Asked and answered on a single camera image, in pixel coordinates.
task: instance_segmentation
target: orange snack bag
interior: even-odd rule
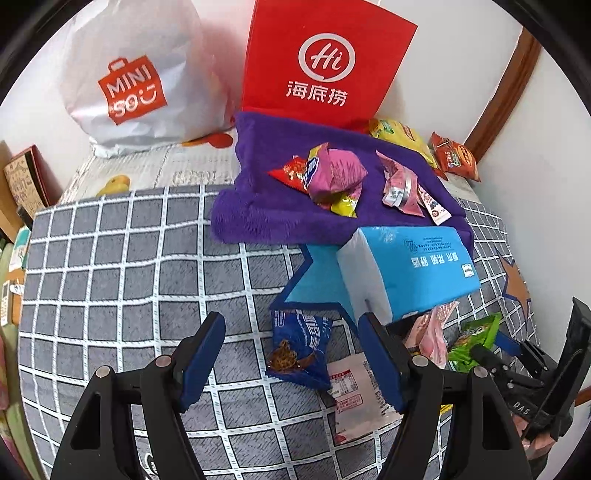
[[[435,132],[431,135],[429,146],[444,172],[454,173],[465,179],[480,181],[476,159],[464,145],[449,138],[440,137]]]

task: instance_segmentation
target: gray plaid bed sheet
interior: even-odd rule
[[[22,308],[19,364],[35,445],[51,475],[70,415],[91,375],[108,364],[142,368],[192,335],[209,311],[226,339],[199,402],[183,415],[189,441],[212,480],[373,480],[398,424],[336,446],[326,394],[267,378],[268,305],[303,257],[286,245],[228,245],[212,237],[219,186],[132,192],[40,212],[34,222]],[[511,256],[503,221],[458,200],[475,232],[481,288],[444,326],[453,343],[465,320],[502,312],[501,329],[537,342],[533,314],[501,296]],[[344,320],[334,323],[329,362],[361,351]],[[522,366],[513,363],[513,369]],[[132,408],[141,463],[157,478],[141,407]],[[443,415],[426,479],[439,476],[450,413]]]

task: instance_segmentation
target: snack wrapper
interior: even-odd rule
[[[454,173],[465,179],[480,181],[476,159],[464,145],[449,138],[440,137],[435,132],[431,135],[430,145],[443,171]]]
[[[494,313],[480,320],[466,322],[464,331],[453,344],[447,354],[453,370],[468,373],[478,363],[470,356],[470,350],[474,345],[481,344],[489,350],[495,343],[496,334],[499,331],[502,315]]]
[[[389,207],[396,207],[402,213],[424,217],[418,205],[417,174],[378,150],[375,152],[384,166],[386,177],[382,203]]]
[[[329,394],[336,401],[335,444],[360,438],[401,420],[387,404],[364,353],[328,364]]]
[[[355,217],[366,175],[357,155],[324,143],[310,150],[303,184],[314,203],[338,215]]]
[[[306,187],[304,187],[303,182],[304,173],[306,172],[306,163],[307,160],[295,156],[289,162],[287,162],[283,168],[271,170],[267,173],[288,187],[299,190],[302,193],[308,193],[308,190]]]
[[[409,148],[417,153],[420,153],[429,166],[435,170],[435,173],[447,180],[446,175],[441,171],[439,165],[435,161],[428,145],[423,141],[421,136],[414,128],[391,119],[376,119],[372,118],[369,121],[369,133],[374,138],[385,140],[401,147]]]
[[[419,199],[422,201],[422,205],[427,209],[431,219],[435,222],[435,225],[439,226],[452,217],[452,214],[449,213],[436,199],[431,197],[431,195],[429,195],[429,193],[420,185],[417,185],[417,193]]]
[[[273,352],[267,375],[315,390],[328,390],[326,345],[332,321],[301,313],[274,312]]]
[[[417,318],[404,341],[404,346],[412,355],[424,355],[439,368],[445,368],[447,344],[443,336],[443,324],[456,306],[456,301],[439,305]]]

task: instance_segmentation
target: white packaging bag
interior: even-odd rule
[[[327,369],[329,394],[336,401],[337,445],[402,419],[402,415],[384,400],[364,353],[332,362]]]
[[[191,0],[95,0],[69,32],[60,93],[95,155],[148,150],[228,126],[212,64]]]

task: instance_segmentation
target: metal screw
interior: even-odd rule
[[[486,368],[478,365],[477,367],[474,367],[474,375],[476,375],[478,378],[486,378],[488,376],[488,372],[486,371]]]
[[[106,365],[99,367],[96,369],[96,376],[99,378],[105,378],[107,375],[111,373],[111,369]]]
[[[426,367],[429,364],[429,360],[426,356],[417,355],[413,357],[413,363],[417,367]]]
[[[173,361],[173,359],[170,358],[169,355],[160,355],[156,359],[156,366],[160,367],[160,368],[167,367],[171,364],[172,361]]]

